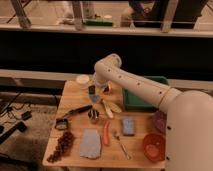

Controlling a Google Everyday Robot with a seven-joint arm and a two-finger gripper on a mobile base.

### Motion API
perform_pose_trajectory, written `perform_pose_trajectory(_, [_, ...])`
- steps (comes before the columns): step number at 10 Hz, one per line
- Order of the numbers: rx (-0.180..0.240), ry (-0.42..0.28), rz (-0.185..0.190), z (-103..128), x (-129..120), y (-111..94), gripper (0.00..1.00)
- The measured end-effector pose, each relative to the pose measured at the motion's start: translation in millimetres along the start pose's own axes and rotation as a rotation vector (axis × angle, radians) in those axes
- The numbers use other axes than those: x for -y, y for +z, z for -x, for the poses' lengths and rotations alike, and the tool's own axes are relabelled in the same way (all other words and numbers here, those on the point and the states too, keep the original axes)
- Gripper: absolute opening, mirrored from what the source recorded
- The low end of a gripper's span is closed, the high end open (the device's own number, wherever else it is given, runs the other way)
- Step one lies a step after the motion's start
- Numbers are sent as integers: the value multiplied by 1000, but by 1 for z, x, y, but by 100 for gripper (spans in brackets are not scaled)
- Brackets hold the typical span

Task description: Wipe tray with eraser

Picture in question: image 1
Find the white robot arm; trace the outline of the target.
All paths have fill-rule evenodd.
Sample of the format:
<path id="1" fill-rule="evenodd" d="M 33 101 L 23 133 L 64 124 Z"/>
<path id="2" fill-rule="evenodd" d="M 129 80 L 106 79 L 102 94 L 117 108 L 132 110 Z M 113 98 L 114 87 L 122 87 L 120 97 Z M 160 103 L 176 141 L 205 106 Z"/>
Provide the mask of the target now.
<path id="1" fill-rule="evenodd" d="M 121 64 L 117 54 L 97 61 L 95 84 L 112 81 L 167 115 L 165 171 L 213 171 L 213 97 L 128 73 Z"/>

